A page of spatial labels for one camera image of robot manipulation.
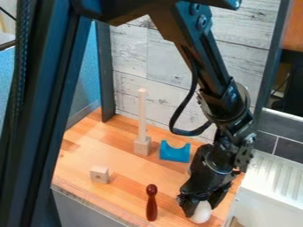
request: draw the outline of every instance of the gray tile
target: gray tile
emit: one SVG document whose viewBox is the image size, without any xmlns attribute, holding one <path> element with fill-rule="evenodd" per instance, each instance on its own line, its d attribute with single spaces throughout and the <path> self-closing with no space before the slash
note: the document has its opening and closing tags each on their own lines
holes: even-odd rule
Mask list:
<svg viewBox="0 0 303 227">
<path fill-rule="evenodd" d="M 276 137 L 258 131 L 258 136 L 254 148 L 265 153 L 273 153 L 276 143 Z"/>
<path fill-rule="evenodd" d="M 303 144 L 279 138 L 275 155 L 303 163 Z"/>
<path fill-rule="evenodd" d="M 303 142 L 303 122 L 262 111 L 258 130 Z"/>
</svg>

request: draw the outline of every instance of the black metal frame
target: black metal frame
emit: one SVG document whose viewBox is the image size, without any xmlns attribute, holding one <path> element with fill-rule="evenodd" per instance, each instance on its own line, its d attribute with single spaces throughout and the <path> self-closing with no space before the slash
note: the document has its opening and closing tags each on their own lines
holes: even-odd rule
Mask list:
<svg viewBox="0 0 303 227">
<path fill-rule="evenodd" d="M 39 1 L 30 30 L 26 98 L 1 190 L 1 226 L 38 226 L 66 128 L 91 20 L 68 0 Z M 7 151 L 8 116 L 1 150 Z"/>
<path fill-rule="evenodd" d="M 285 21 L 288 18 L 291 2 L 292 0 L 281 0 L 279 11 L 276 16 L 276 25 L 269 48 L 268 60 L 264 69 L 257 104 L 253 114 L 256 121 L 256 128 L 258 128 L 260 122 L 262 108 L 267 104 L 271 88 L 275 82 L 276 73 L 283 52 L 282 42 L 284 40 Z"/>
<path fill-rule="evenodd" d="M 96 22 L 97 57 L 99 66 L 102 122 L 109 121 L 116 112 L 113 90 L 113 59 L 110 28 L 104 22 Z"/>
</svg>

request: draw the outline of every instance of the wooden tabletop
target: wooden tabletop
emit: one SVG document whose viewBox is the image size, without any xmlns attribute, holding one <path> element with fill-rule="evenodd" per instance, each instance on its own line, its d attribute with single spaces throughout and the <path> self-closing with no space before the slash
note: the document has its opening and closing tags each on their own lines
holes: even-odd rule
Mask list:
<svg viewBox="0 0 303 227">
<path fill-rule="evenodd" d="M 286 22 L 284 48 L 303 51 L 303 0 L 293 0 L 290 16 Z"/>
<path fill-rule="evenodd" d="M 148 157 L 135 155 L 137 121 L 116 115 L 102 123 L 97 109 L 66 132 L 53 188 L 129 226 L 196 226 L 175 201 L 180 186 L 189 177 L 186 173 L 189 164 L 160 160 L 158 149 L 162 139 L 179 147 L 190 142 L 192 158 L 201 143 L 151 125 L 147 129 L 153 152 Z M 98 165 L 109 167 L 109 184 L 91 182 L 89 170 Z M 223 225 L 242 178 L 236 179 L 209 222 L 199 226 Z M 159 215 L 152 223 L 145 219 L 148 184 L 156 184 L 159 190 L 156 197 Z"/>
</svg>

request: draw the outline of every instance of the wooden base block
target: wooden base block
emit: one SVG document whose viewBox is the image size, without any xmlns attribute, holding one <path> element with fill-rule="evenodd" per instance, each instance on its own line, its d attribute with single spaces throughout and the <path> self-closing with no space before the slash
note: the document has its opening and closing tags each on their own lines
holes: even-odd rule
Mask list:
<svg viewBox="0 0 303 227">
<path fill-rule="evenodd" d="M 138 139 L 134 141 L 134 153 L 143 156 L 148 156 L 152 149 L 152 139 L 150 137 L 146 138 L 145 142 L 141 142 Z"/>
<path fill-rule="evenodd" d="M 108 184 L 109 172 L 108 167 L 93 167 L 90 169 L 90 178 L 93 182 Z"/>
</svg>

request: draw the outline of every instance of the blue foam block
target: blue foam block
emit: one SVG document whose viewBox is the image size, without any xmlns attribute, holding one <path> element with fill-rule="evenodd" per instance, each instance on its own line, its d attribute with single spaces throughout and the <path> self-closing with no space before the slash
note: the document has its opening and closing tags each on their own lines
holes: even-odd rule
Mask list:
<svg viewBox="0 0 303 227">
<path fill-rule="evenodd" d="M 190 144 L 182 148 L 171 147 L 167 140 L 161 141 L 159 149 L 159 158 L 161 160 L 173 160 L 188 163 L 190 162 Z"/>
</svg>

